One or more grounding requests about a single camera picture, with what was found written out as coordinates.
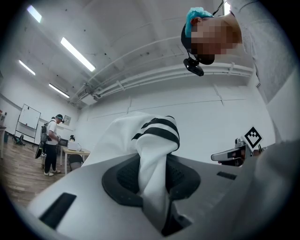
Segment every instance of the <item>white ceiling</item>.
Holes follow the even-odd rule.
[[[182,64],[186,51],[179,36],[186,13],[196,6],[213,12],[220,2],[37,1],[33,7],[42,15],[42,20],[38,23],[25,6],[13,29],[15,38],[11,44],[15,53],[12,56],[19,57],[34,70],[36,80],[42,81],[45,87],[52,83],[70,95],[71,102],[76,102],[76,92],[88,81],[92,87],[103,88],[139,73]],[[60,44],[62,37],[96,67],[94,72],[90,72]],[[216,56],[215,62],[234,62],[252,67],[252,61],[242,46],[229,55]]]

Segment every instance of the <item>white desk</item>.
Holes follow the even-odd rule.
[[[5,126],[0,126],[0,134],[1,134],[1,140],[0,140],[0,151],[1,151],[1,158],[3,158],[3,151],[4,151],[4,135],[5,135]]]
[[[73,151],[69,150],[67,147],[60,147],[60,165],[62,166],[62,152],[65,152],[65,175],[67,174],[67,161],[68,161],[68,155],[72,154],[78,154],[82,156],[83,161],[85,161],[84,156],[88,156],[90,154],[89,150],[82,149],[82,152],[80,151]]]

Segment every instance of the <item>blue hair net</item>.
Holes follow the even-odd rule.
[[[195,17],[213,17],[213,15],[205,11],[202,7],[191,7],[187,13],[187,22],[186,22],[186,37],[190,38],[192,36],[192,24],[191,20]]]

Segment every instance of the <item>shoe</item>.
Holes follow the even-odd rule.
[[[61,173],[61,171],[56,169],[55,171],[52,170],[52,173]]]
[[[49,176],[49,177],[51,177],[51,176],[53,176],[54,174],[53,174],[53,173],[51,173],[51,172],[48,172],[48,173],[45,173],[45,172],[44,172],[44,175],[45,175],[45,176]]]

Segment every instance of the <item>wall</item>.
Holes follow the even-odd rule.
[[[37,126],[36,138],[24,136],[25,140],[39,144],[42,125],[56,114],[71,117],[69,126],[62,123],[58,125],[57,134],[66,139],[74,134],[73,131],[79,116],[76,107],[58,97],[54,90],[47,89],[39,84],[37,80],[30,76],[31,73],[27,72],[26,69],[22,69],[22,66],[19,66],[17,62],[15,65],[2,62],[0,68],[4,77],[0,86],[0,109],[7,112],[5,119],[7,132],[15,133],[21,109],[23,104],[26,104],[41,112],[41,117]]]
[[[180,148],[174,154],[181,157],[212,163],[211,154],[232,148],[253,125],[263,136],[262,146],[271,145],[275,142],[271,119],[248,81],[238,76],[195,76],[113,94],[82,109],[75,137],[92,150],[114,119],[140,111],[176,119]]]

